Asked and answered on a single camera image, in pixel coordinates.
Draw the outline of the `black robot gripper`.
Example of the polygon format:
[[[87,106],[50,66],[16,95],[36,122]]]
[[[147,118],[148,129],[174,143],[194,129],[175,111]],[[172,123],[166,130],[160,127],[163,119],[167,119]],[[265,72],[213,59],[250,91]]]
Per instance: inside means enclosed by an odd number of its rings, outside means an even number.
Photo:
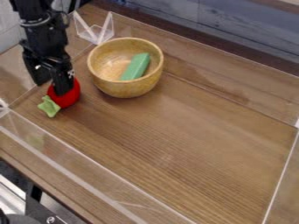
[[[64,11],[20,11],[19,14],[26,33],[20,41],[23,62],[32,81],[40,86],[52,79],[55,94],[63,96],[72,90],[75,78],[71,56],[66,51],[70,16]],[[43,63],[56,63],[51,75]]]

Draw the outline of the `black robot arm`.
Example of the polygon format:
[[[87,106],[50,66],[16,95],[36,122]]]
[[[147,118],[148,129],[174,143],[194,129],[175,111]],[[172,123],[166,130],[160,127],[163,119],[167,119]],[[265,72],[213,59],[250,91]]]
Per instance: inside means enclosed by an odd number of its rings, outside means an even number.
[[[54,0],[10,0],[20,17],[26,38],[20,40],[23,62],[38,86],[52,81],[54,92],[66,95],[74,88],[68,45],[68,15],[52,8]]]

